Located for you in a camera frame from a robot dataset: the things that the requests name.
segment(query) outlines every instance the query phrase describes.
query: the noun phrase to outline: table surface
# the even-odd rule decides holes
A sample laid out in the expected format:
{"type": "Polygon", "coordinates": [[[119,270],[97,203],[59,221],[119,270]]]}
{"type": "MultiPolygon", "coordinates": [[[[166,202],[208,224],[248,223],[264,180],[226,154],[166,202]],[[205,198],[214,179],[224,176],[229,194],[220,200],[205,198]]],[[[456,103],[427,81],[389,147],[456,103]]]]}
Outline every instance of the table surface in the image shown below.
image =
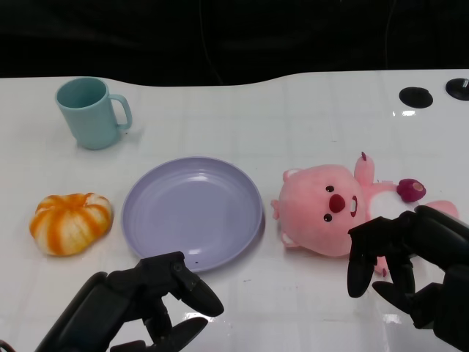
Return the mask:
{"type": "MultiPolygon", "coordinates": [[[[130,104],[134,125],[106,150],[76,146],[54,102],[69,78],[0,80],[0,338],[33,351],[82,284],[97,271],[133,267],[138,259],[120,227],[122,203],[148,170],[173,158],[206,155],[244,170],[262,195],[266,226],[256,245],[201,277],[225,313],[185,351],[455,351],[431,331],[413,328],[369,290],[347,295],[347,259],[285,251],[269,206],[282,172],[344,164],[361,151],[376,163],[378,180],[412,177],[426,201],[449,199],[469,220],[468,104],[444,91],[469,70],[304,73],[237,87],[140,87],[106,80],[130,104]],[[424,87],[428,109],[400,102],[405,87],[424,87]],[[114,226],[83,254],[42,255],[28,224],[49,194],[96,192],[114,206],[114,226]]],[[[116,106],[118,120],[122,108],[116,106]]],[[[418,288],[443,272],[414,260],[418,288]]],[[[198,314],[165,299],[173,323],[198,314]]],[[[146,340],[141,321],[126,324],[111,345],[146,340]]]]}

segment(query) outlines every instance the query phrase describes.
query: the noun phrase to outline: black cable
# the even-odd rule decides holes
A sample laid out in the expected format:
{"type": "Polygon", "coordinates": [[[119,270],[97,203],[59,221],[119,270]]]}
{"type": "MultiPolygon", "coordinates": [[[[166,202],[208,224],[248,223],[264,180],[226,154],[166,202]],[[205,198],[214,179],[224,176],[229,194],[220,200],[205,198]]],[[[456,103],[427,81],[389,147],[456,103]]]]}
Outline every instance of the black cable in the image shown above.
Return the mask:
{"type": "Polygon", "coordinates": [[[389,68],[388,61],[388,36],[389,36],[389,26],[391,25],[391,18],[394,14],[394,8],[396,7],[397,0],[392,0],[391,9],[389,10],[388,22],[386,24],[386,31],[384,36],[384,67],[387,70],[389,68]]]}
{"type": "Polygon", "coordinates": [[[202,0],[199,0],[199,22],[200,22],[200,35],[202,38],[202,47],[204,48],[205,59],[207,60],[207,63],[210,66],[210,69],[213,75],[216,77],[218,85],[223,86],[224,85],[223,80],[221,79],[220,75],[215,69],[215,66],[212,63],[212,60],[210,60],[210,56],[207,50],[207,45],[205,44],[204,24],[202,20],[202,0]]]}
{"type": "Polygon", "coordinates": [[[0,340],[0,351],[4,349],[6,352],[15,352],[12,346],[8,345],[5,341],[0,340]]]}

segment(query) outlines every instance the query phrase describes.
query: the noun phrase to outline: orange pumpkin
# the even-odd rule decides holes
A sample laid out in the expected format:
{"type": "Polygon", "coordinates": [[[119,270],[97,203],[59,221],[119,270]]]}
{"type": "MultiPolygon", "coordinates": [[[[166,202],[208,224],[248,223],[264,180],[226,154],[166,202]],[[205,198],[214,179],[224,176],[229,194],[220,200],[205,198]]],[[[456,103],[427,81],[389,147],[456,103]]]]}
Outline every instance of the orange pumpkin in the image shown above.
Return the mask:
{"type": "Polygon", "coordinates": [[[46,197],[36,209],[29,231],[46,254],[72,255],[85,250],[112,225],[109,201],[97,194],[46,197]]]}

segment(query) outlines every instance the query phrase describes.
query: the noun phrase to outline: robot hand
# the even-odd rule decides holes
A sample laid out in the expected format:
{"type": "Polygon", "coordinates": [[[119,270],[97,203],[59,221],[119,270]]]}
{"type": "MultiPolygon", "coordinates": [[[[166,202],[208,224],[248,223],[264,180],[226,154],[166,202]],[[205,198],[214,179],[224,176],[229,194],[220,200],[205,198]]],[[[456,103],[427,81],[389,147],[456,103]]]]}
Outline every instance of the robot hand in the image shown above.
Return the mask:
{"type": "Polygon", "coordinates": [[[388,262],[393,283],[374,282],[389,303],[410,315],[417,329],[469,351],[469,228],[438,210],[418,206],[397,219],[376,218],[349,231],[352,238],[347,273],[349,296],[362,296],[377,257],[388,262]],[[418,255],[445,271],[443,284],[416,293],[410,258],[418,255]]]}
{"type": "MultiPolygon", "coordinates": [[[[134,269],[93,275],[78,291],[36,352],[105,352],[125,322],[142,319],[154,345],[143,341],[111,352],[178,352],[207,325],[188,319],[175,327],[161,300],[166,294],[215,317],[224,308],[214,292],[185,267],[181,252],[140,260],[134,269]]],[[[0,344],[7,352],[13,349],[0,344]]]]}

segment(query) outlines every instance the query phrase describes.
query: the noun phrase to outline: mug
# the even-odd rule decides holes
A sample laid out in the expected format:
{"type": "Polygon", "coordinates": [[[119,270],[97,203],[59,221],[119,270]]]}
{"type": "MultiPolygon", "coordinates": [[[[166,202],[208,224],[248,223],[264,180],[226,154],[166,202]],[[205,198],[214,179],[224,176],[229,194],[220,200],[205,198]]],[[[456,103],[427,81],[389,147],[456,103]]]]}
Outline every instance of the mug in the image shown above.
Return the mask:
{"type": "Polygon", "coordinates": [[[106,83],[83,77],[67,82],[56,93],[56,102],[78,144],[86,149],[106,148],[120,139],[119,130],[132,125],[130,107],[122,95],[109,94],[106,83]],[[119,125],[111,99],[124,107],[127,123],[119,125]]]}

